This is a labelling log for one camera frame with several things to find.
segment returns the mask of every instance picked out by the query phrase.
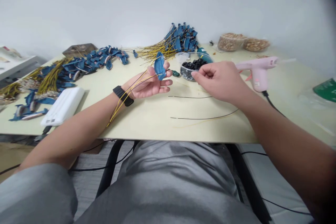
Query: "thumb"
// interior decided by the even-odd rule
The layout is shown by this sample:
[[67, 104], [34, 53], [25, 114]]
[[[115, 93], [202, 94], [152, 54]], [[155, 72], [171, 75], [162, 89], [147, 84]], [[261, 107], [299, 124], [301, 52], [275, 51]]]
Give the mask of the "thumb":
[[195, 79], [195, 81], [200, 84], [203, 88], [207, 85], [209, 82], [209, 79], [205, 78], [203, 75], [201, 75], [199, 72], [191, 72], [192, 77]]

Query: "right hand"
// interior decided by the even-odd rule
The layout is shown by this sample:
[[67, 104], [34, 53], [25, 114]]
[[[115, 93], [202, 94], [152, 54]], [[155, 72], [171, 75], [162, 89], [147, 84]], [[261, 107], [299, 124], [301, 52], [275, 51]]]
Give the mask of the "right hand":
[[237, 105], [252, 90], [245, 84], [231, 61], [203, 65], [191, 75], [214, 98]]

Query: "black wristwatch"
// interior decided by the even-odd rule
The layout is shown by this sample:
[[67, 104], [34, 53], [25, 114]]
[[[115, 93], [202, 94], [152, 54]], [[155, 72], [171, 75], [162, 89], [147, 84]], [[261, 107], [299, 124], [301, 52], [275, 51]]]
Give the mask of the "black wristwatch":
[[119, 97], [121, 98], [121, 100], [124, 102], [125, 106], [131, 106], [134, 102], [134, 100], [131, 97], [127, 97], [127, 94], [125, 94], [125, 91], [121, 88], [121, 86], [116, 86], [113, 89], [113, 92]]

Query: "pile of blue parts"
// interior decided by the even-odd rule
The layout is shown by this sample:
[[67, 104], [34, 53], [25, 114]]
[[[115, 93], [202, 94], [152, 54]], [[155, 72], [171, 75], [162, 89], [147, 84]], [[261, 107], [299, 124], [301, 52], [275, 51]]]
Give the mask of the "pile of blue parts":
[[198, 45], [196, 35], [197, 32], [194, 27], [190, 28], [190, 25], [186, 23], [183, 23], [183, 25], [178, 24], [176, 27], [175, 24], [172, 23], [170, 31], [164, 38], [165, 50], [167, 51], [172, 47], [176, 52], [195, 51]]
[[[133, 50], [133, 54], [135, 58], [138, 57], [135, 50]], [[78, 80], [81, 76], [93, 74], [98, 69], [104, 67], [111, 70], [113, 67], [111, 59], [115, 57], [119, 58], [123, 65], [127, 65], [129, 63], [129, 56], [127, 52], [109, 45], [107, 47], [100, 48], [98, 51], [91, 51], [91, 53], [85, 55], [83, 58], [75, 57], [68, 64], [64, 64], [56, 81], [56, 87], [59, 92], [58, 95], [60, 95], [64, 89], [76, 86], [73, 82]], [[41, 70], [41, 77], [44, 79], [55, 66], [56, 64], [44, 67]], [[36, 92], [37, 90], [31, 89], [31, 92], [26, 97], [26, 105], [16, 105], [17, 109], [14, 114], [14, 118], [10, 119], [10, 121], [29, 120], [48, 112], [46, 108], [42, 111], [35, 112], [35, 108], [39, 103], [54, 104], [57, 97], [43, 97], [36, 99]]]

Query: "cable on floor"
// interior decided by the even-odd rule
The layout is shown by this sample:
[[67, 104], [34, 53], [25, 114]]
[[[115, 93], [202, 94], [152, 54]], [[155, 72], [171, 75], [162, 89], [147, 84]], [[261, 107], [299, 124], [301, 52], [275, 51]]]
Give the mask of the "cable on floor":
[[[131, 153], [131, 151], [133, 150], [133, 147], [132, 149], [129, 150], [129, 152], [121, 159], [119, 160], [118, 162], [116, 162], [116, 164], [119, 164], [120, 162], [122, 162], [127, 156], [129, 153]], [[99, 167], [99, 168], [92, 168], [92, 169], [70, 169], [69, 171], [73, 171], [73, 172], [89, 172], [89, 171], [95, 171], [95, 170], [103, 170], [105, 168], [107, 168], [108, 166], [104, 166], [104, 167]]]
[[267, 154], [261, 153], [261, 152], [242, 152], [241, 154], [244, 155], [244, 154], [247, 154], [247, 153], [255, 153], [255, 154], [259, 154], [259, 155], [263, 155], [263, 156], [268, 156]]
[[282, 113], [281, 113], [281, 112], [274, 106], [274, 104], [271, 102], [271, 100], [270, 100], [270, 98], [269, 98], [269, 94], [267, 93], [267, 91], [263, 91], [262, 94], [266, 97], [268, 103], [269, 103], [269, 104], [270, 104], [276, 111], [278, 111], [280, 114], [282, 114]]
[[[259, 155], [262, 155], [262, 156], [268, 156], [267, 154], [265, 154], [265, 153], [261, 153], [261, 152], [242, 152], [241, 155], [244, 155], [244, 154], [247, 154], [247, 153], [254, 153], [254, 154], [259, 154]], [[310, 213], [305, 213], [305, 212], [295, 211], [295, 210], [286, 208], [286, 207], [284, 207], [284, 206], [280, 206], [280, 205], [278, 205], [278, 204], [276, 204], [276, 203], [274, 203], [274, 202], [272, 202], [272, 201], [269, 201], [268, 199], [265, 199], [265, 198], [262, 198], [262, 199], [265, 200], [265, 201], [267, 201], [267, 202], [269, 202], [269, 203], [271, 203], [271, 204], [273, 204], [273, 205], [276, 205], [276, 206], [278, 206], [278, 207], [280, 207], [280, 208], [283, 208], [283, 209], [285, 209], [285, 210], [288, 210], [288, 211], [291, 211], [291, 212], [294, 212], [294, 213], [297, 213], [297, 214], [311, 215]]]
[[268, 199], [264, 199], [264, 198], [262, 198], [262, 199], [263, 199], [263, 200], [265, 200], [265, 201], [267, 201], [267, 202], [269, 202], [269, 203], [271, 203], [271, 204], [273, 204], [273, 205], [276, 205], [277, 207], [283, 208], [283, 209], [285, 209], [285, 210], [288, 210], [288, 211], [291, 211], [291, 212], [294, 212], [294, 213], [297, 213], [297, 214], [311, 215], [311, 213], [306, 213], [306, 212], [295, 211], [295, 210], [292, 210], [292, 209], [289, 209], [289, 208], [286, 208], [286, 207], [280, 206], [280, 205], [278, 205], [278, 204], [275, 204], [274, 202], [272, 202], [272, 201], [269, 201]]

